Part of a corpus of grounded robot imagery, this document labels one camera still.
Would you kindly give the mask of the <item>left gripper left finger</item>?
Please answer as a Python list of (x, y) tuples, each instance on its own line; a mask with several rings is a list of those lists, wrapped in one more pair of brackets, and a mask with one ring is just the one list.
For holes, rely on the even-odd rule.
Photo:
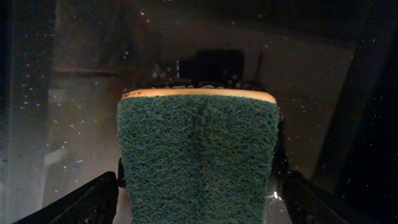
[(114, 172), (105, 172), (13, 224), (112, 224), (118, 203)]

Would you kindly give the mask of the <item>green and yellow sponge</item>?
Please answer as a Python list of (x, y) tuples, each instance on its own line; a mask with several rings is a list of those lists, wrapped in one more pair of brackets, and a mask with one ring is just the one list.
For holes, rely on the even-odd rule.
[(262, 223), (279, 109), (262, 91), (147, 89), (118, 104), (133, 223)]

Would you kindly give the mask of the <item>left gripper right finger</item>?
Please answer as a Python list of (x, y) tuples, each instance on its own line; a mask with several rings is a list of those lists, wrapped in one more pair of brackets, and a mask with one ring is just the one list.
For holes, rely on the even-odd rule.
[(349, 224), (333, 202), (299, 172), (288, 171), (282, 182), (282, 199), (293, 224)]

